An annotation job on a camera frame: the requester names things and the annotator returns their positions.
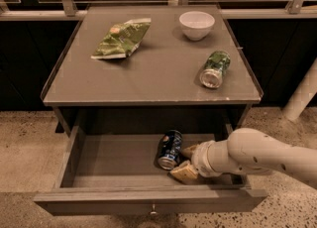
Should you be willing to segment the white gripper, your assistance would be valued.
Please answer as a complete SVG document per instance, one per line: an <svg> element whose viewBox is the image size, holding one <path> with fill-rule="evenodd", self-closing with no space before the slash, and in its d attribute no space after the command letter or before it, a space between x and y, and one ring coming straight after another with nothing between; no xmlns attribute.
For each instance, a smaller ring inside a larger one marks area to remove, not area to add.
<svg viewBox="0 0 317 228"><path fill-rule="evenodd" d="M220 176L225 172L228 160L226 141L208 141L182 149L181 154L191 161L185 161L169 173L182 182L195 181L198 174L203 177Z"/></svg>

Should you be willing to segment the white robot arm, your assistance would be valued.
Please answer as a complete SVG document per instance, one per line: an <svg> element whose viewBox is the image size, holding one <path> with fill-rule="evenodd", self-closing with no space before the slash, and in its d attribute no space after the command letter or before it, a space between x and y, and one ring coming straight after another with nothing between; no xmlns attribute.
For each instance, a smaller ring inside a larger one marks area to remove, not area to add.
<svg viewBox="0 0 317 228"><path fill-rule="evenodd" d="M189 160L170 171L177 180L192 183L223 173L287 174L317 188L317 151L285 144L261 131L240 128L227 140L208 141L185 149Z"/></svg>

